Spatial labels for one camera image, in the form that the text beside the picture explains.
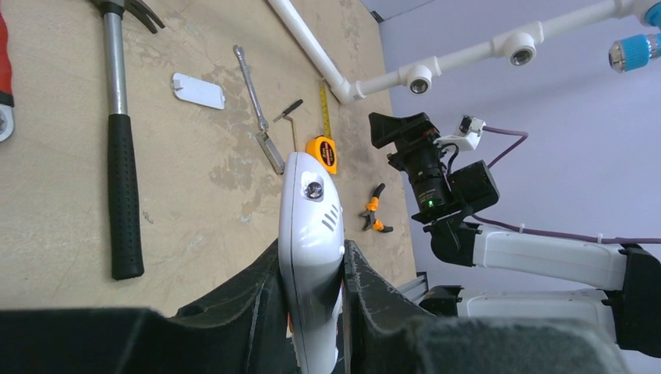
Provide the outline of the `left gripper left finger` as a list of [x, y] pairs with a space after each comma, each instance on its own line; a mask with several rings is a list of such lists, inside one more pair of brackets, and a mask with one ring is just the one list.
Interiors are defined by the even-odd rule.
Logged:
[[172, 317], [149, 308], [9, 310], [4, 373], [279, 373], [286, 311], [278, 247]]

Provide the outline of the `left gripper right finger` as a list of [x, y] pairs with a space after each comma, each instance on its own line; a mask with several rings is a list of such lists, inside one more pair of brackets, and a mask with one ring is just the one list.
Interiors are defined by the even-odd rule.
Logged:
[[605, 333], [571, 319], [451, 318], [408, 300], [345, 241], [347, 373], [627, 373]]

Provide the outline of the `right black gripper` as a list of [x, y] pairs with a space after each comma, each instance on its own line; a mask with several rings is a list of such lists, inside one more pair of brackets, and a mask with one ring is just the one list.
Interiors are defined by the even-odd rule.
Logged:
[[372, 145], [396, 147], [397, 152], [387, 156], [388, 163], [408, 176], [419, 209], [412, 215], [414, 221], [429, 224], [458, 213], [469, 215], [499, 201], [500, 192], [485, 161], [456, 171], [442, 161], [443, 151], [433, 143], [440, 133], [426, 113], [399, 118], [372, 112], [368, 119]]

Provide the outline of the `white remote control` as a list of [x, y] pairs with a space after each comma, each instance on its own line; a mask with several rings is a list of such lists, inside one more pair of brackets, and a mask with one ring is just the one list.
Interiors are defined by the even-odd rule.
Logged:
[[278, 259], [303, 373], [331, 373], [336, 366], [344, 256], [343, 211], [334, 181], [311, 155], [290, 153], [281, 190]]

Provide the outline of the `white battery cover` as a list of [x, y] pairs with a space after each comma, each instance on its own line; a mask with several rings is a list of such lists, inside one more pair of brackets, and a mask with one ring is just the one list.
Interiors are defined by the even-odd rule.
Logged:
[[224, 91], [216, 83], [175, 72], [171, 78], [171, 88], [175, 97], [181, 101], [217, 110], [225, 108]]

